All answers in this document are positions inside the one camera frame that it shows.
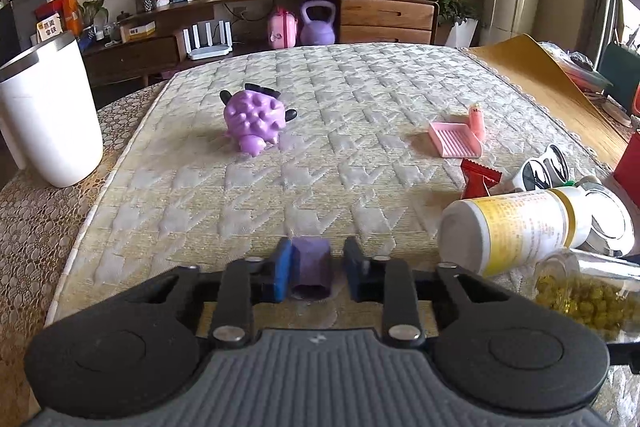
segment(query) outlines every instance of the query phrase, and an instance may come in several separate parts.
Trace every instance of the orange package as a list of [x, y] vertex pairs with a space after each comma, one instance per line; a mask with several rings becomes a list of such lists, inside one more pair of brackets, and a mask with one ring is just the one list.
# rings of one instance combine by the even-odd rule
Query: orange package
[[78, 9], [78, 0], [62, 0], [62, 10], [66, 29], [76, 37], [82, 33], [82, 19]]

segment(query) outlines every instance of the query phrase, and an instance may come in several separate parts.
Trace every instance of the sunglasses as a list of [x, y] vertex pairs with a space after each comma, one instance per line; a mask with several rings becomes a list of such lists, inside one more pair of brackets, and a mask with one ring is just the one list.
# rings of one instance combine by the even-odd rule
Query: sunglasses
[[569, 181], [569, 169], [564, 154], [551, 144], [542, 156], [529, 158], [511, 180], [514, 188], [521, 190], [545, 190], [562, 187]]

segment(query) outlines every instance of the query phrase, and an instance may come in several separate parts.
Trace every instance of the white tumbler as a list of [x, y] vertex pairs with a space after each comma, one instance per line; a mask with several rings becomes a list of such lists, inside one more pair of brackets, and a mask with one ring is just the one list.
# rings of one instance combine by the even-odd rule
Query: white tumbler
[[102, 159], [102, 133], [78, 44], [66, 32], [0, 68], [0, 131], [19, 169], [51, 185], [86, 178]]

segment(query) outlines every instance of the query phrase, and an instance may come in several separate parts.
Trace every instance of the yellow mat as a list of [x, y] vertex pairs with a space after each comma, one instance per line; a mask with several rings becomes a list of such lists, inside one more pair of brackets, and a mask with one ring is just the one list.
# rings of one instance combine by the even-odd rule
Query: yellow mat
[[598, 160], [615, 168], [625, 152], [625, 140], [536, 41], [520, 35], [471, 51], [548, 107], [552, 116], [564, 121], [569, 131], [596, 151]]

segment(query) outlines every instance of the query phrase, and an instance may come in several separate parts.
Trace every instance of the wooden shelf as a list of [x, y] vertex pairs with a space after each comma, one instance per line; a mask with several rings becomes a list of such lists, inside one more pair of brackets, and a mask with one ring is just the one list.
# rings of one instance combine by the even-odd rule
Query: wooden shelf
[[[215, 19], [217, 4], [255, 2], [261, 0], [195, 0], [172, 3], [148, 13], [134, 15], [122, 22], [129, 28], [156, 23], [156, 32], [146, 39], [104, 46], [92, 46], [82, 53], [91, 86], [105, 86], [126, 78], [141, 76], [145, 82], [150, 74], [163, 71], [182, 71], [201, 64], [238, 57], [270, 49], [266, 36], [258, 41], [234, 44], [234, 50], [222, 57], [208, 60], [186, 58], [182, 31], [202, 21]], [[302, 2], [305, 0], [273, 0], [275, 2]], [[342, 28], [352, 35], [344, 42], [369, 41], [433, 42], [438, 16], [438, 5], [430, 0], [331, 0], [338, 7], [334, 22], [335, 34], [340, 40]], [[341, 6], [348, 6], [350, 19], [341, 22]], [[359, 30], [360, 22], [367, 32]]]

